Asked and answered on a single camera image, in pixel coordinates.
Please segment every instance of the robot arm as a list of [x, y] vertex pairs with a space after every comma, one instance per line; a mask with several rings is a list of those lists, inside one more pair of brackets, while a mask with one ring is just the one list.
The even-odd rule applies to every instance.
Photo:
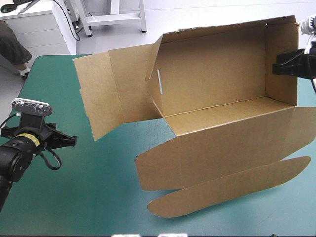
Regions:
[[[75, 146], [77, 137], [71, 137], [56, 130], [56, 124], [45, 123], [45, 116], [52, 113], [49, 104], [16, 98], [12, 108], [21, 115], [18, 127], [4, 127], [1, 136], [10, 140], [0, 146], [0, 211], [5, 203], [13, 182], [18, 182], [31, 161], [40, 155], [53, 170], [61, 166], [61, 160], [53, 149]], [[52, 166], [42, 151], [53, 154], [59, 163]]]

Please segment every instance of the white table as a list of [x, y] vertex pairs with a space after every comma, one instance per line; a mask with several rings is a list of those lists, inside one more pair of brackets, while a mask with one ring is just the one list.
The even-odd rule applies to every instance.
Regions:
[[[59, 0], [58, 3], [71, 23], [64, 2]], [[20, 5], [9, 13], [0, 13], [0, 20], [9, 25], [19, 42], [32, 54], [30, 66], [42, 55], [76, 54], [77, 42], [62, 10], [55, 2], [41, 0], [23, 14], [17, 15], [26, 5], [27, 3]]]

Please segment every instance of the white desk leg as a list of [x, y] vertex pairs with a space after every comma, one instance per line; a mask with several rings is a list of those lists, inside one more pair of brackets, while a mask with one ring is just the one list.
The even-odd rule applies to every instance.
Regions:
[[79, 16], [80, 16], [80, 19], [81, 19], [81, 22], [82, 22], [85, 34], [87, 36], [92, 36], [91, 30], [90, 30], [90, 28], [88, 26], [88, 23], [87, 23], [87, 19], [86, 19], [87, 12], [85, 10], [85, 6], [83, 4], [83, 1], [82, 0], [75, 0], [75, 1], [76, 1], [76, 6], [77, 6], [77, 9], [78, 9], [78, 13], [79, 13]]
[[119, 14], [119, 0], [111, 0], [111, 15]]
[[142, 23], [142, 32], [147, 32], [146, 27], [146, 18], [145, 18], [145, 8], [144, 8], [144, 0], [138, 0], [139, 2], [139, 10], [140, 10], [140, 20]]

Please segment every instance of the pants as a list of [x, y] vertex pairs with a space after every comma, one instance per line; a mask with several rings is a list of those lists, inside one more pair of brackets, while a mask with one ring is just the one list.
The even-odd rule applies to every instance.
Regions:
[[27, 63], [32, 55], [17, 40], [11, 28], [0, 20], [0, 54], [13, 65]]

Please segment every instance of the yellow tape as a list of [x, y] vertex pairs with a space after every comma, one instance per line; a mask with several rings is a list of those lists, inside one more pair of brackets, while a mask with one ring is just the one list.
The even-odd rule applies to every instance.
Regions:
[[35, 146], [39, 146], [40, 145], [40, 141], [36, 138], [36, 136], [33, 136], [30, 133], [21, 133], [19, 135], [17, 135], [17, 137], [27, 137], [30, 140], [32, 140], [32, 142], [34, 142]]

